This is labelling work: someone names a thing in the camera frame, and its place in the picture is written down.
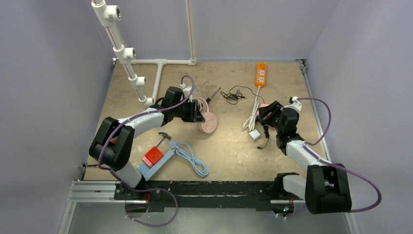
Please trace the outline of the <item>light blue power strip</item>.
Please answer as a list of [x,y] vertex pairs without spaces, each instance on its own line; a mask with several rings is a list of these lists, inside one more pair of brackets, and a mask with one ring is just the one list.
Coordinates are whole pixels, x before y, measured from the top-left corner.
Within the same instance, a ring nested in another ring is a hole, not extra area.
[[175,150],[177,147],[177,143],[175,141],[169,142],[170,149],[155,163],[152,167],[149,167],[145,162],[142,163],[138,168],[138,172],[142,175],[145,181],[149,181],[149,179],[157,173],[161,169],[161,167],[172,158],[175,154]]

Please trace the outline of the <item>red cube socket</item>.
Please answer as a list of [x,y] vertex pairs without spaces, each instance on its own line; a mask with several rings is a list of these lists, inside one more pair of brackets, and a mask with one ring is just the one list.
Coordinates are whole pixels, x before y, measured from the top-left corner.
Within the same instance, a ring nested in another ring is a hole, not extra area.
[[145,153],[145,156],[155,165],[164,154],[156,147],[152,147],[148,152]]

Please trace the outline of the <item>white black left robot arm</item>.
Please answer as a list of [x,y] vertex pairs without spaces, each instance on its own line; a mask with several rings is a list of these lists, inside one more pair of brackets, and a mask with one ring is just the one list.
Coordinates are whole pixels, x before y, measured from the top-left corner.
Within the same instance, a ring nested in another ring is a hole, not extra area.
[[160,104],[154,104],[134,116],[115,119],[105,118],[89,147],[89,156],[98,162],[98,167],[113,173],[124,182],[126,193],[132,199],[145,194],[140,183],[141,173],[130,162],[132,143],[141,134],[180,118],[183,122],[203,122],[205,119],[192,99],[194,86],[169,87]]

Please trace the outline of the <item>aluminium rail frame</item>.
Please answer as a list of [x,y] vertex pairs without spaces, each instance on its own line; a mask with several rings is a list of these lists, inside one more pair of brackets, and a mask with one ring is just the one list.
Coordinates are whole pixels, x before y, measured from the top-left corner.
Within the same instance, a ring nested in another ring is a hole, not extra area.
[[136,104],[116,66],[69,204],[108,205],[87,234],[159,230],[259,234],[274,220],[289,234],[337,234],[329,218],[352,208],[342,164],[312,149],[319,131],[300,63],[157,65],[154,97]]

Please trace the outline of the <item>white plug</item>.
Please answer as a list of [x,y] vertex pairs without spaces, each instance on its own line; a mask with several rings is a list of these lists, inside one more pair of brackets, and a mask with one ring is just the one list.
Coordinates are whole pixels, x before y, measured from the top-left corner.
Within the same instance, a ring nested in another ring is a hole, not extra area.
[[253,141],[256,141],[257,139],[260,138],[261,133],[258,130],[254,129],[251,132],[249,132],[249,136],[251,137]]

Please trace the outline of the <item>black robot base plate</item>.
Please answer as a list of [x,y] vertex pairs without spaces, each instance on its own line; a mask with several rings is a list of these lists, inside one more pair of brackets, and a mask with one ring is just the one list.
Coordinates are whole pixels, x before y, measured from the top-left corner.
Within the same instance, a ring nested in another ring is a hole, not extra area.
[[149,212],[165,208],[233,208],[282,211],[301,199],[275,188],[273,181],[165,181],[141,182],[131,190],[116,183],[114,199],[143,202]]

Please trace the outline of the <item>black yellow flathead screwdriver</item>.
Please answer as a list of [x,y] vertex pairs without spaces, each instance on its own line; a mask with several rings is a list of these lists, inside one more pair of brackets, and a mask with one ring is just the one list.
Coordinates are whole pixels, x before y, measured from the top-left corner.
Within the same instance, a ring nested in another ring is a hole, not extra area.
[[216,91],[214,91],[207,99],[206,99],[206,103],[210,103],[210,101],[212,100],[212,98],[221,90],[221,87],[219,87]]

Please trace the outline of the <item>black steel claw hammer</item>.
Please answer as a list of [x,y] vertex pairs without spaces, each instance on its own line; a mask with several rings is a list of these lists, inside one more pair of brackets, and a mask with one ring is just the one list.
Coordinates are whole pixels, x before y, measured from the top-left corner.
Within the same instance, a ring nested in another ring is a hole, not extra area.
[[171,140],[171,136],[169,136],[167,133],[165,132],[158,132],[158,134],[161,136],[161,138],[157,141],[157,143],[155,144],[155,147],[158,148],[162,142],[167,139],[167,140]]

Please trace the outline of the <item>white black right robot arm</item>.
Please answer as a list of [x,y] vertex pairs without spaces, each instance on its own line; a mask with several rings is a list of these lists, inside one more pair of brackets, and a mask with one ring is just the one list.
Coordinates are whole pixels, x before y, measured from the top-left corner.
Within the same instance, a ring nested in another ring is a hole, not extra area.
[[324,161],[305,147],[304,138],[297,132],[300,106],[296,102],[284,107],[274,101],[258,109],[256,121],[266,130],[275,129],[277,147],[306,172],[305,178],[297,173],[277,174],[270,191],[279,198],[293,194],[304,199],[307,209],[314,215],[348,212],[352,200],[344,167]]

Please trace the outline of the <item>small pink plug block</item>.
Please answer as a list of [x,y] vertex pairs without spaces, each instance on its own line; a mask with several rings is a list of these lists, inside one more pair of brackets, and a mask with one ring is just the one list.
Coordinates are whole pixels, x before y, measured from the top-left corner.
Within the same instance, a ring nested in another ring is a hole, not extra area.
[[152,162],[146,156],[142,157],[142,161],[149,168],[151,168],[153,166]]

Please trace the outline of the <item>orange power strip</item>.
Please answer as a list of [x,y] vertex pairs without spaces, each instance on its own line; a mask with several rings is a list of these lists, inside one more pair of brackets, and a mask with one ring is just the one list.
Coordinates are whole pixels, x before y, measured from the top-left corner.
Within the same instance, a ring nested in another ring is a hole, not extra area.
[[266,62],[257,63],[256,68],[256,77],[255,77],[255,86],[263,88],[266,84]]

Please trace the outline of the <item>pink round socket base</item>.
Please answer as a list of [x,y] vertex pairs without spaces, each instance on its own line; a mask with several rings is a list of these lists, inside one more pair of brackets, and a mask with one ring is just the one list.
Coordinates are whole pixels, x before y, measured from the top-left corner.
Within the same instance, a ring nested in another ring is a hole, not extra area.
[[217,128],[217,118],[212,112],[202,113],[205,121],[198,123],[198,129],[202,133],[211,134]]

